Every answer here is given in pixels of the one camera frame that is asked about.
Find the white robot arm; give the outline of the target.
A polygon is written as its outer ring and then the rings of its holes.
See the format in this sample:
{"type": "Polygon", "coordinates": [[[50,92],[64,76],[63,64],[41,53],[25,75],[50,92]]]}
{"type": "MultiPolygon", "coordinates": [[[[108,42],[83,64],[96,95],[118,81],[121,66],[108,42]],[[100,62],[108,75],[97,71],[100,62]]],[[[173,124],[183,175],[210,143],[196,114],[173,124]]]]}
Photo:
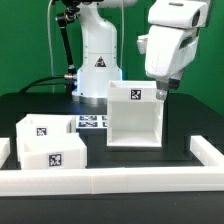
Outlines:
{"type": "MultiPolygon", "coordinates": [[[[55,0],[65,5],[56,17],[68,63],[67,77],[73,80],[73,99],[104,102],[107,85],[120,81],[117,65],[117,31],[103,19],[100,8],[132,6],[138,0],[55,0]],[[83,38],[83,64],[74,66],[66,26],[78,20],[83,38]]],[[[196,54],[199,32],[208,25],[213,0],[156,0],[148,13],[149,32],[138,37],[139,52],[145,56],[146,75],[156,80],[156,98],[164,100],[180,85],[184,68],[196,54]]]]}

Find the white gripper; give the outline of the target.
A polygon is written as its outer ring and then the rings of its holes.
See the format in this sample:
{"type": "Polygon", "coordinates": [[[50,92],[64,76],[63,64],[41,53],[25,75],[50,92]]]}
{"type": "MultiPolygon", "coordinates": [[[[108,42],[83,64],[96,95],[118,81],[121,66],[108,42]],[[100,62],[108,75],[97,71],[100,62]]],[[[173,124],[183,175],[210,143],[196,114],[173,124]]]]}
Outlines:
{"type": "Polygon", "coordinates": [[[156,98],[165,101],[170,89],[177,90],[184,68],[195,58],[199,32],[197,28],[181,29],[152,25],[140,35],[137,47],[145,55],[145,72],[156,80],[156,98]]]}

